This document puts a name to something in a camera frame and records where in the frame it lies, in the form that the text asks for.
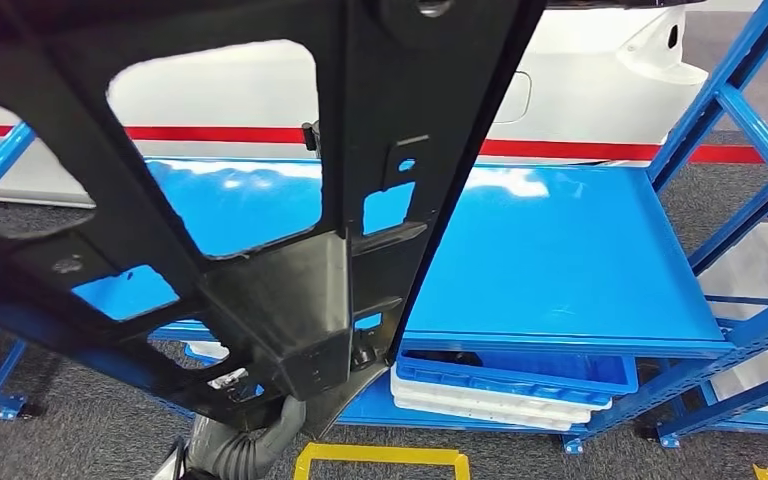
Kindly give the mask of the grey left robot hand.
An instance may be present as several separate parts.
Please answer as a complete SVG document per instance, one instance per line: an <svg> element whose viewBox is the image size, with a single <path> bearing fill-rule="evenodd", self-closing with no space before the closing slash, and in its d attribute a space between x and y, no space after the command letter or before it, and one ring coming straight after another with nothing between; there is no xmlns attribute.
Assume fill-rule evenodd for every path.
<svg viewBox="0 0 768 480"><path fill-rule="evenodd" d="M264 450L275 455L283 452L304 425L306 416L306 403L288 396L283 403L280 418L261 437Z"/></svg>

